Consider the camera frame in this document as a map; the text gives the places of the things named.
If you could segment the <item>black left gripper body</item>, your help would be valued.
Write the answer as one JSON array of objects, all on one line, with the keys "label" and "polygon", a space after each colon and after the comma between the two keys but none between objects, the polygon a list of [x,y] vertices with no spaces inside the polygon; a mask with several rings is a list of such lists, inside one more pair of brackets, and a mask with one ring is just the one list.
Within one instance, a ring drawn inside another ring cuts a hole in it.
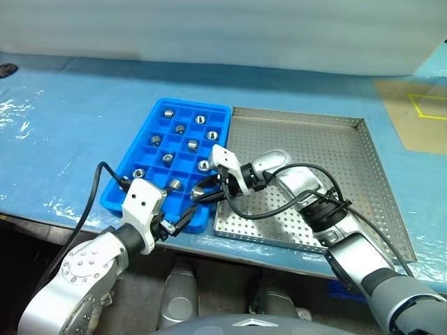
[{"label": "black left gripper body", "polygon": [[176,227],[165,219],[165,213],[163,211],[156,214],[150,223],[150,232],[152,233],[154,241],[165,241],[170,236],[174,236],[176,231]]}]

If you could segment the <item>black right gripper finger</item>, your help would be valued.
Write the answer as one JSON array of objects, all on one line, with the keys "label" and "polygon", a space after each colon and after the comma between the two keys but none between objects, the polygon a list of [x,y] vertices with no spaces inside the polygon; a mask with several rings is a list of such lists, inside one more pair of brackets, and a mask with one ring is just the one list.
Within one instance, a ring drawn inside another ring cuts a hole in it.
[{"label": "black right gripper finger", "polygon": [[217,189],[219,187],[218,176],[209,175],[206,178],[201,179],[196,185],[195,188],[199,190],[211,190]]},{"label": "black right gripper finger", "polygon": [[203,193],[198,196],[199,204],[214,204],[226,199],[226,195],[223,190],[215,190],[209,193]]}]

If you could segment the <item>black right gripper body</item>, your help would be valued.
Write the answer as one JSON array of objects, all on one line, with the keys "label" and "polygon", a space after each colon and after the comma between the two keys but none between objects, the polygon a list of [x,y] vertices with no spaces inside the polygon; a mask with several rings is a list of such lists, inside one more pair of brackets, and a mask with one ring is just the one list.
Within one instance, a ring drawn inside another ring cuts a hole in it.
[{"label": "black right gripper body", "polygon": [[240,188],[240,185],[237,182],[237,179],[234,175],[232,175],[229,172],[229,169],[224,166],[219,166],[217,168],[217,180],[220,185],[224,184],[227,189],[228,193],[233,197],[237,198],[243,195],[242,189]]}]

